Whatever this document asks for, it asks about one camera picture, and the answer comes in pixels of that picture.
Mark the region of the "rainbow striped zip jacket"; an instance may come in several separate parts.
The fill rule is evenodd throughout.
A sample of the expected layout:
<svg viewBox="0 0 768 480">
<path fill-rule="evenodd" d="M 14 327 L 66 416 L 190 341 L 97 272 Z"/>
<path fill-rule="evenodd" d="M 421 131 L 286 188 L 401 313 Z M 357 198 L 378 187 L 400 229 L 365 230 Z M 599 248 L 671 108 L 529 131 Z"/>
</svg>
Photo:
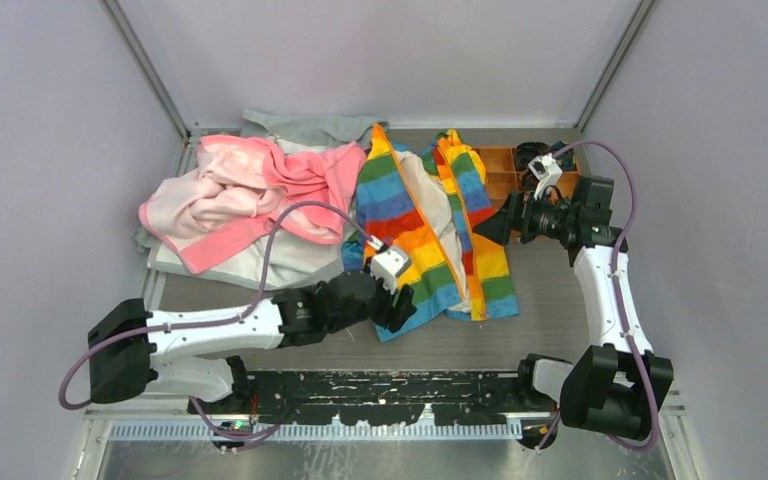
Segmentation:
<svg viewBox="0 0 768 480">
<path fill-rule="evenodd" d="M 356 219 L 409 255 L 399 284 L 413 289 L 416 309 L 395 331 L 377 328 L 380 341 L 441 315 L 473 322 L 519 315 L 504 247 L 474 230 L 496 211 L 487 181 L 479 152 L 454 129 L 416 154 L 398 148 L 383 126 L 372 128 L 355 190 Z"/>
</svg>

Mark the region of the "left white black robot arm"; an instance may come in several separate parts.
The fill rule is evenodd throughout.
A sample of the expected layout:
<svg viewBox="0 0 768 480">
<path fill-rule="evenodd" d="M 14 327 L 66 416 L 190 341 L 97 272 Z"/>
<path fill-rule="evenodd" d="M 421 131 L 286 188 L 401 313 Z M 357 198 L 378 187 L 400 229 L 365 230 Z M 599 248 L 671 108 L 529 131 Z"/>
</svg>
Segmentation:
<svg viewBox="0 0 768 480">
<path fill-rule="evenodd" d="M 113 404 L 160 392 L 237 413 L 252 388 L 241 360 L 218 354 L 317 344 L 365 320 L 396 332 L 416 311 L 414 293 L 360 270 L 233 308 L 149 311 L 143 299 L 127 299 L 88 332 L 90 400 Z"/>
</svg>

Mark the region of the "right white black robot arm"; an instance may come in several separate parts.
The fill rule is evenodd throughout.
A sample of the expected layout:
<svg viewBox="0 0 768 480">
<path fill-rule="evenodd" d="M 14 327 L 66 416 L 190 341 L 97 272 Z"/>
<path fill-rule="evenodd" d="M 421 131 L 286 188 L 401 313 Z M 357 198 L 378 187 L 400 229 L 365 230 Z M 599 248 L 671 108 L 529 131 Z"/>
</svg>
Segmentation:
<svg viewBox="0 0 768 480">
<path fill-rule="evenodd" d="M 590 344 L 576 363 L 530 354 L 515 384 L 527 410 L 557 406 L 555 423 L 604 434 L 625 448 L 645 451 L 658 439 L 658 414 L 674 379 L 669 359 L 655 355 L 633 303 L 625 232 L 610 224 L 614 183 L 582 176 L 573 194 L 551 201 L 518 191 L 474 227 L 499 245 L 512 233 L 526 244 L 556 240 L 579 282 Z"/>
</svg>

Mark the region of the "orange compartment tray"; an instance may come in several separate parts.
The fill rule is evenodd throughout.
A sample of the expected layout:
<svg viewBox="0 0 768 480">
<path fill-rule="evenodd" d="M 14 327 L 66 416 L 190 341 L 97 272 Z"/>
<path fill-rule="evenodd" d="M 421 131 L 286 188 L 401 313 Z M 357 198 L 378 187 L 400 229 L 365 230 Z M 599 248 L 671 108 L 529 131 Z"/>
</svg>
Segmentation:
<svg viewBox="0 0 768 480">
<path fill-rule="evenodd" d="M 513 192 L 527 192 L 532 194 L 533 189 L 537 185 L 537 180 L 529 171 L 529 169 L 525 171 L 515 170 L 513 158 L 514 149 L 515 147 L 480 147 L 478 149 L 479 156 L 485 163 L 486 192 L 491 203 L 491 212 L 481 217 L 481 219 L 475 220 L 473 222 L 473 227 L 476 224 L 486 220 L 496 211 L 507 210 L 506 199 L 508 198 L 509 194 Z M 557 184 L 554 187 L 551 187 L 544 194 L 544 197 L 551 196 L 553 200 L 560 198 L 570 199 L 570 213 L 568 215 L 568 222 L 573 233 L 572 243 L 577 236 L 575 225 L 576 214 L 574 212 L 575 203 L 572 200 L 572 194 L 574 189 L 574 182 L 578 179 L 578 176 L 578 167 L 576 171 L 563 171 L 561 179 L 557 182 Z M 481 239 L 488 240 L 480 235 L 477 236 L 479 236 Z M 519 237 L 516 233 L 510 236 L 509 243 L 513 240 L 519 241 Z"/>
</svg>

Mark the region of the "dark rolled tie back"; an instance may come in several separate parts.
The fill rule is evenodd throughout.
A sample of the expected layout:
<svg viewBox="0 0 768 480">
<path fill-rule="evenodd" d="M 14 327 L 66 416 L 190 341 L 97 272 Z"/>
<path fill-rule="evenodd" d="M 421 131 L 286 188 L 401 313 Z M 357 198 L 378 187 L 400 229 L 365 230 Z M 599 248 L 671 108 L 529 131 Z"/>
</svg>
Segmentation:
<svg viewBox="0 0 768 480">
<path fill-rule="evenodd" d="M 514 149 L 514 166 L 516 171 L 525 171 L 528 164 L 536 157 L 552 152 L 550 145 L 543 142 L 523 142 Z"/>
</svg>

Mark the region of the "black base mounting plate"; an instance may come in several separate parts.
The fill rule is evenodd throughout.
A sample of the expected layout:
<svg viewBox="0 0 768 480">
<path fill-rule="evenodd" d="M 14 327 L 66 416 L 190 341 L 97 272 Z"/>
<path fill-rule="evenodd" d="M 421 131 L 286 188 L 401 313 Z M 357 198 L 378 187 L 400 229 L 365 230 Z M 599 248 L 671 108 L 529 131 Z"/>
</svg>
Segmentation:
<svg viewBox="0 0 768 480">
<path fill-rule="evenodd" d="M 243 387 L 200 404 L 209 415 L 281 425 L 499 425 L 514 414 L 552 415 L 554 401 L 515 371 L 250 371 Z"/>
</svg>

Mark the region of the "pink fleece garment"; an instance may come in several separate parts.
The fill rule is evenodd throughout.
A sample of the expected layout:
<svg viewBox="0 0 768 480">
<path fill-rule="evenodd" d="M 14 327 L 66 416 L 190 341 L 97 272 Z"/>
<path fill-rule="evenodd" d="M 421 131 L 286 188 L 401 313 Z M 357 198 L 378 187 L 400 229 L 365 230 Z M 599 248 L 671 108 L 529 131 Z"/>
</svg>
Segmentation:
<svg viewBox="0 0 768 480">
<path fill-rule="evenodd" d="M 314 244 L 336 244 L 365 159 L 354 142 L 286 154 L 265 138 L 208 135 L 195 169 L 164 180 L 140 206 L 139 219 L 194 274 L 274 226 Z"/>
</svg>

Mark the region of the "silver slotted aluminium rail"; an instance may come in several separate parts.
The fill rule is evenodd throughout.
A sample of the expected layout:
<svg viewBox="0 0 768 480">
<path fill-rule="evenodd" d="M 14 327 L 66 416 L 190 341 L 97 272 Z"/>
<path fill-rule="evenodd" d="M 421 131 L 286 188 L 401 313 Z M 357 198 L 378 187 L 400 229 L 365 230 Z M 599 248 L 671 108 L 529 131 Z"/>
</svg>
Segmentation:
<svg viewBox="0 0 768 480">
<path fill-rule="evenodd" d="M 271 441 L 477 441 L 515 440 L 522 437 L 519 422 L 493 425 L 437 426 L 430 418 L 407 425 L 354 426 L 334 421 L 329 425 L 290 424 L 280 427 Z M 216 441 L 227 439 L 212 432 L 201 420 L 122 420 L 115 421 L 108 434 L 111 441 Z"/>
</svg>

